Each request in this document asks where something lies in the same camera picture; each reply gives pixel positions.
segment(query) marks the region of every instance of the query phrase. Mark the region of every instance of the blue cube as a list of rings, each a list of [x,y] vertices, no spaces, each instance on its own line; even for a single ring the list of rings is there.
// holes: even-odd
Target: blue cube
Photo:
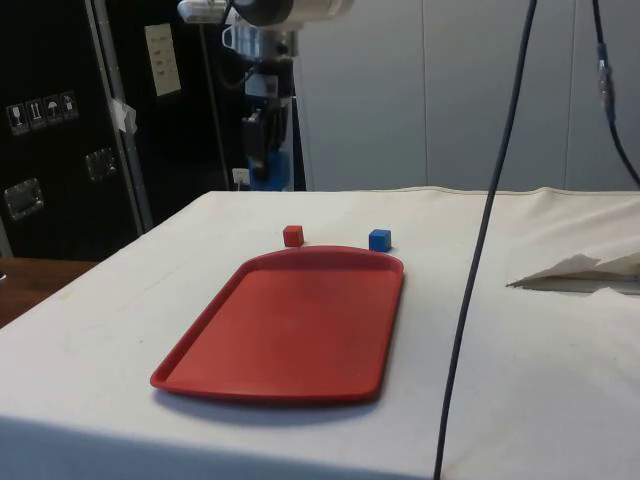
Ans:
[[[387,253],[391,250],[391,230],[374,230],[369,234],[369,250]]]

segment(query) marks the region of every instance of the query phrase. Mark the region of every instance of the blue component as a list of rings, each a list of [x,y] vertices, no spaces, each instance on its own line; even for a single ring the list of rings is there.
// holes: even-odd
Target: blue component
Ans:
[[[374,230],[369,234],[369,250],[387,253],[391,250],[391,230]]]
[[[251,176],[251,190],[258,192],[281,192],[289,186],[291,175],[289,173],[289,155],[285,152],[269,152],[267,159],[269,168],[269,179],[260,182],[255,179],[253,169],[249,169]]]

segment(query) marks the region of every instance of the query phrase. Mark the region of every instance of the white wall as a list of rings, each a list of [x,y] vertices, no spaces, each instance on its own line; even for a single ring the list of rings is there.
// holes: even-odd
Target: white wall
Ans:
[[[640,2],[602,15],[619,129],[640,168]],[[309,185],[485,189],[527,0],[356,0],[307,26],[297,69]],[[591,0],[539,0],[502,189],[630,189],[599,105]]]

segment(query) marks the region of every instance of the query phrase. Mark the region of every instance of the white cloth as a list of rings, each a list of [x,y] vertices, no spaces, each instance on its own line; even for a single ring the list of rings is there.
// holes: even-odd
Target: white cloth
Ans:
[[[638,478],[640,299],[505,286],[522,237],[638,199],[498,197],[447,478]],[[3,478],[431,478],[484,200],[437,189],[205,195],[0,330]],[[312,245],[363,248],[372,229],[392,230],[406,281],[380,401],[274,410],[154,391],[149,377],[170,348],[242,262],[282,247],[288,224],[303,225]]]

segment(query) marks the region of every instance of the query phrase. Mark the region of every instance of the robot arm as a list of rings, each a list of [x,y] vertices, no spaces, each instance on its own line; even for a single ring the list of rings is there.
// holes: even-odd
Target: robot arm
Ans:
[[[233,6],[250,25],[299,30],[307,22],[332,20],[347,13],[354,0],[235,0]],[[183,0],[178,5],[187,23],[219,23],[227,0]]]
[[[242,57],[250,72],[243,82],[249,102],[243,140],[252,187],[281,190],[289,181],[289,159],[282,145],[295,91],[293,58],[298,55],[300,30],[307,22],[344,15],[353,1],[233,1],[223,44]],[[227,0],[183,0],[178,11],[187,23],[221,24],[227,7]]]

